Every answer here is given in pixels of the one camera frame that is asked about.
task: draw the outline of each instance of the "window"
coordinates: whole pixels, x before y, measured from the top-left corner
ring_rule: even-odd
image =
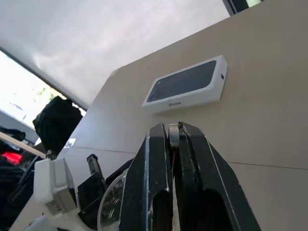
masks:
[[[248,6],[252,7],[254,5],[261,3],[263,0],[246,0],[246,1],[247,1]]]
[[[33,128],[32,121],[55,96],[65,99],[62,94],[0,52],[1,112]]]

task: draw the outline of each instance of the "black bag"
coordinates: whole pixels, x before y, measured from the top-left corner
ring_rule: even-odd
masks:
[[[81,119],[80,110],[72,105],[71,100],[56,96],[37,115],[33,124],[45,150],[58,154]]]
[[[36,156],[22,169],[0,156],[0,231],[9,230],[33,193]]]
[[[26,137],[26,134],[24,132],[21,132],[16,129],[7,129],[0,127],[0,132],[5,133],[8,136],[11,136],[18,141],[23,141]],[[3,154],[5,152],[21,153],[22,151],[23,150],[17,147],[16,145],[9,143],[7,141],[0,140],[0,154]]]

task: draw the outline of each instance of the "black clamp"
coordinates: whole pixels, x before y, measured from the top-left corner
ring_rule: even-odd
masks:
[[[171,231],[172,181],[182,231],[260,231],[227,162],[200,129],[178,123],[151,128],[124,187],[119,231]]]

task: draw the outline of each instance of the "white plastic part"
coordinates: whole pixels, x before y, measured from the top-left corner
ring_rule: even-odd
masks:
[[[200,88],[197,90],[192,90],[192,91],[187,90],[184,93],[173,95],[173,96],[163,98],[163,99],[157,99],[154,101],[149,100],[151,95],[153,95],[156,83],[166,82],[163,79],[166,79],[167,77],[173,76],[175,74],[179,74],[178,75],[179,77],[175,76],[175,78],[173,78],[172,81],[174,82],[176,80],[175,85],[177,86],[175,87],[180,86],[180,87],[185,88],[184,86],[185,84],[187,84],[187,81],[188,81],[188,79],[185,79],[186,82],[184,82],[183,80],[185,78],[183,77],[183,75],[185,75],[186,73],[185,71],[189,71],[189,69],[193,70],[193,68],[209,63],[211,61],[216,61],[216,65],[215,65],[214,71],[210,75],[200,73],[200,72],[197,73],[200,79],[202,77],[210,79],[210,83],[206,87]],[[220,96],[221,96],[223,86],[226,80],[226,73],[227,73],[227,62],[225,58],[223,57],[223,55],[220,55],[215,58],[206,60],[204,62],[192,65],[185,69],[173,72],[169,75],[157,78],[152,84],[142,104],[142,107],[152,113],[159,113],[159,112],[173,110],[173,109],[181,108],[181,107],[189,107],[189,106],[198,105],[198,104],[218,102],[220,100]],[[173,90],[172,88],[173,86],[169,84],[167,87],[163,87],[163,90],[164,91]]]
[[[64,158],[35,163],[33,195],[49,222],[69,231],[91,231],[80,219],[73,180]]]
[[[58,231],[58,229],[50,223],[46,216],[41,216],[35,219],[24,231]]]

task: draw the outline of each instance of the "ceiling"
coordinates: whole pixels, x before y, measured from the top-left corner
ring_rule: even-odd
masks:
[[[113,70],[227,17],[222,0],[0,0],[0,47],[88,108]]]

